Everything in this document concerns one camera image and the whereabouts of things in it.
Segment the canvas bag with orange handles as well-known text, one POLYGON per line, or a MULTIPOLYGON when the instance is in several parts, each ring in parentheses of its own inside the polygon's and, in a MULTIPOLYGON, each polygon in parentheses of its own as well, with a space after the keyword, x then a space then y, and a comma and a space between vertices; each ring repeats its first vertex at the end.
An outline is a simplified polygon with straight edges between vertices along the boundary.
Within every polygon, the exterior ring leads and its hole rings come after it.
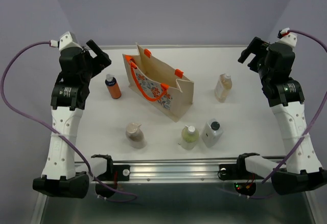
POLYGON ((137 45, 137 55, 123 54, 129 87, 174 122, 193 104, 194 82, 179 69, 137 45))

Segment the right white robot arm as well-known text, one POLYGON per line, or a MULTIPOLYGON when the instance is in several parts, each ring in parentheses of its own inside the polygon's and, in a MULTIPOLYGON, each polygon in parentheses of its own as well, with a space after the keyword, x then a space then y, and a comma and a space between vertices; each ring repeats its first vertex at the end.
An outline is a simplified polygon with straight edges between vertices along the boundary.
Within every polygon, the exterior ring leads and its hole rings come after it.
POLYGON ((279 195, 312 191, 326 185, 326 170, 317 158, 309 134, 312 125, 306 123, 303 91, 299 82, 290 77, 296 43, 297 36, 291 33, 283 34, 275 43, 254 37, 238 59, 244 63, 254 54, 248 67, 259 74, 287 155, 276 163, 257 153, 244 153, 237 159, 235 172, 241 178, 253 173, 262 177, 263 183, 271 180, 279 195))

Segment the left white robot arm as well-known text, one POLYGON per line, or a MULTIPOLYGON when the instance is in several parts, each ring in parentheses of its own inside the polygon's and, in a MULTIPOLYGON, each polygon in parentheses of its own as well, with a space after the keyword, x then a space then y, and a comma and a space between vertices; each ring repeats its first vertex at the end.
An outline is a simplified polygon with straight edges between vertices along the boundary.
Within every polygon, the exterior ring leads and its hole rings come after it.
POLYGON ((78 127, 89 84, 93 77, 111 65, 109 56, 91 39, 81 47, 59 41, 61 71, 51 94, 52 131, 48 159, 41 177, 33 180, 33 189, 51 197, 84 198, 88 192, 88 171, 75 170, 78 127))

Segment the yellow liquid clear bottle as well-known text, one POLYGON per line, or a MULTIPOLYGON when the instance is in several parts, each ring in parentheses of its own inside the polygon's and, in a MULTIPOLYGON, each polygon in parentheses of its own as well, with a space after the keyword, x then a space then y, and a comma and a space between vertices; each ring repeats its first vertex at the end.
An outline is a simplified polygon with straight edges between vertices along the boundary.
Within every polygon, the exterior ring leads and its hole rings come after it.
POLYGON ((221 102, 224 103, 229 91, 232 88, 232 80, 231 80, 231 75, 229 74, 221 74, 219 76, 217 85, 215 87, 215 97, 216 99, 221 102))

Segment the green liquid bottle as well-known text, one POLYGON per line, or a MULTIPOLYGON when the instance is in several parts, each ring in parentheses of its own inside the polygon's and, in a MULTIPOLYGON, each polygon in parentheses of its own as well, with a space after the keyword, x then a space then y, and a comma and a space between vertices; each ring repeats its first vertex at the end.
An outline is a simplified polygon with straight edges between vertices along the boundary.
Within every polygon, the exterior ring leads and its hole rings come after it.
POLYGON ((185 125, 181 132, 180 145, 186 150, 192 150, 199 140, 199 131, 195 126, 185 125))

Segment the orange bottle blue cap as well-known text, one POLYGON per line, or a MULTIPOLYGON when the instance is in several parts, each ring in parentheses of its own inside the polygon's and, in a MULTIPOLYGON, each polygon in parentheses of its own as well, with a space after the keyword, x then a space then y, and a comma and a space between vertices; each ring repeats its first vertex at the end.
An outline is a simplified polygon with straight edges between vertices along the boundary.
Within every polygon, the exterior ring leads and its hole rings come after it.
POLYGON ((117 83, 116 78, 113 75, 111 74, 106 75, 105 85, 113 99, 118 99, 121 97, 122 94, 119 85, 117 83))

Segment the white bottle black cap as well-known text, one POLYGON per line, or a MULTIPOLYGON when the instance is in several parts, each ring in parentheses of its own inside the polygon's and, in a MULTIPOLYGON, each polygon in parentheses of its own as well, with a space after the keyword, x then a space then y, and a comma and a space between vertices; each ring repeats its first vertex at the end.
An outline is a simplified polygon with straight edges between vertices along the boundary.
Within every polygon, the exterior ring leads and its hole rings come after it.
POLYGON ((223 134, 223 129, 216 119, 210 119, 205 123, 201 138, 207 148, 217 144, 223 134))

